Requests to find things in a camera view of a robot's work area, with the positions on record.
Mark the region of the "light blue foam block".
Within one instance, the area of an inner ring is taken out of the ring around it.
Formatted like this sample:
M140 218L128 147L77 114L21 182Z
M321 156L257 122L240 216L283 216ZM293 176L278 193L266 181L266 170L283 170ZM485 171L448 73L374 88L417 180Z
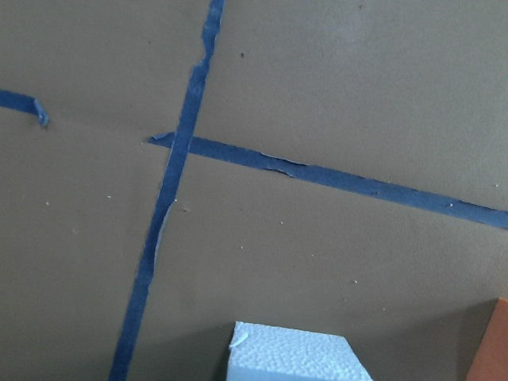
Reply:
M227 380L370 380L344 337L238 321Z

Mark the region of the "orange foam block right side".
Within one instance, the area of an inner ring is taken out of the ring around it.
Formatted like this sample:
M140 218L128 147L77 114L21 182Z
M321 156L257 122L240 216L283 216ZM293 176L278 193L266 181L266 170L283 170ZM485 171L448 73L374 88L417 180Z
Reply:
M499 298L466 380L507 381L507 299Z

